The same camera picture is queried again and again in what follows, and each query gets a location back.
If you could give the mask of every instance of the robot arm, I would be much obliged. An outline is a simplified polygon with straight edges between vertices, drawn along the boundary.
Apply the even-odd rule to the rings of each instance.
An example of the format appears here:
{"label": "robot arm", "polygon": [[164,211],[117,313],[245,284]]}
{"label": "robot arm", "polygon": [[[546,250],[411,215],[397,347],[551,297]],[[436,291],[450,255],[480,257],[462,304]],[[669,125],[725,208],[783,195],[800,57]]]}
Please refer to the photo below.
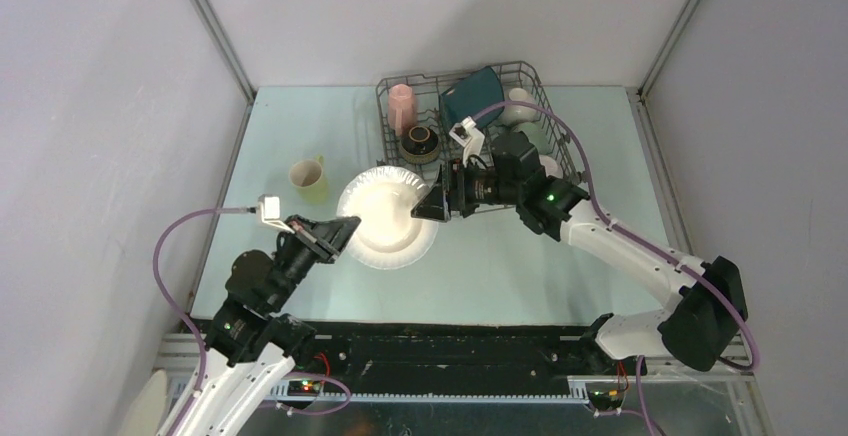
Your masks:
{"label": "robot arm", "polygon": [[[242,253],[227,280],[227,299],[212,319],[205,360],[198,364],[157,436],[234,436],[271,387],[297,361],[310,361],[315,330],[279,313],[315,263],[331,264],[359,226],[357,217],[316,222],[279,220],[279,200],[260,199],[263,224],[281,230],[273,258]],[[197,378],[203,378],[199,390]]]}
{"label": "robot arm", "polygon": [[[474,214],[481,204],[514,205],[536,234],[581,248],[638,281],[661,309],[637,315],[603,315],[592,325],[598,349],[611,360],[636,355],[673,356],[708,371],[739,330],[732,316],[691,274],[715,286],[742,316],[747,308],[738,268],[724,258],[707,264],[672,248],[651,251],[645,241],[591,201],[589,194],[562,179],[548,177],[535,147],[521,133],[492,142],[492,167],[468,165],[482,134],[470,118],[451,131],[466,151],[442,167],[431,192],[412,216],[445,222],[451,215]],[[673,255],[669,261],[661,254]]]}

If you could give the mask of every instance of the black bowl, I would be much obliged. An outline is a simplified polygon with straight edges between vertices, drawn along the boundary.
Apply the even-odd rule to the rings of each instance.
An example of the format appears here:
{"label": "black bowl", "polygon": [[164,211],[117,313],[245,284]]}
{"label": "black bowl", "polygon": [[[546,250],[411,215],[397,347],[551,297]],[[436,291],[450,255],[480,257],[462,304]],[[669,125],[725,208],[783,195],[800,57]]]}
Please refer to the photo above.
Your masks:
{"label": "black bowl", "polygon": [[426,126],[412,127],[400,140],[400,155],[412,164],[432,163],[439,149],[439,136]]}

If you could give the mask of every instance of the red wire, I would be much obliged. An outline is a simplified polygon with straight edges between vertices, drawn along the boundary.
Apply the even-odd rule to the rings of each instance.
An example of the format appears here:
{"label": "red wire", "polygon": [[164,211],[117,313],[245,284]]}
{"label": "red wire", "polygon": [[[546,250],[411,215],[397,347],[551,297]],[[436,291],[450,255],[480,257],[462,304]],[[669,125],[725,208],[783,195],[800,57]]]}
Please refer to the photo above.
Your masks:
{"label": "red wire", "polygon": [[624,375],[624,382],[625,382],[624,389],[622,389],[621,391],[627,391],[628,389],[630,389],[630,380],[627,379],[627,370],[624,369],[624,363],[622,363],[621,361],[618,362],[618,369]]}
{"label": "red wire", "polygon": [[330,361],[327,359],[327,355],[324,353],[318,353],[315,356],[315,359],[320,359],[324,362],[324,376],[330,375]]}

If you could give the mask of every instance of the pink cup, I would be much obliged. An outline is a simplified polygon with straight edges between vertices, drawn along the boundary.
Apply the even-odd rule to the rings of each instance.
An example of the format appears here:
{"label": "pink cup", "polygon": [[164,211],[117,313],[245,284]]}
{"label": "pink cup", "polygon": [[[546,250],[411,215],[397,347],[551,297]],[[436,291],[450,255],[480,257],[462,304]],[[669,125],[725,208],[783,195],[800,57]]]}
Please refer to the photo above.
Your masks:
{"label": "pink cup", "polygon": [[406,134],[418,124],[418,105],[415,91],[405,84],[396,84],[389,89],[389,127],[398,137]]}

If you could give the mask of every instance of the white cable clip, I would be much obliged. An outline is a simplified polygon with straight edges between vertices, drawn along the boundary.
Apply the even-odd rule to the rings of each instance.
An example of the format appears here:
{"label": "white cable clip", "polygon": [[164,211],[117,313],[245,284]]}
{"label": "white cable clip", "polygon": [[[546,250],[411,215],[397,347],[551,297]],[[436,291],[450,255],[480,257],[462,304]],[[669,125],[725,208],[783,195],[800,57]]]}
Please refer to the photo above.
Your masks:
{"label": "white cable clip", "polygon": [[259,222],[280,231],[294,233],[294,230],[282,220],[282,205],[280,197],[270,194],[259,196]]}
{"label": "white cable clip", "polygon": [[477,129],[477,123],[471,116],[454,124],[448,135],[462,146],[462,164],[467,164],[471,156],[480,156],[486,136]]}
{"label": "white cable clip", "polygon": [[610,222],[607,224],[606,228],[607,231],[612,231],[614,229],[613,226],[616,224],[618,224],[618,218],[610,218]]}

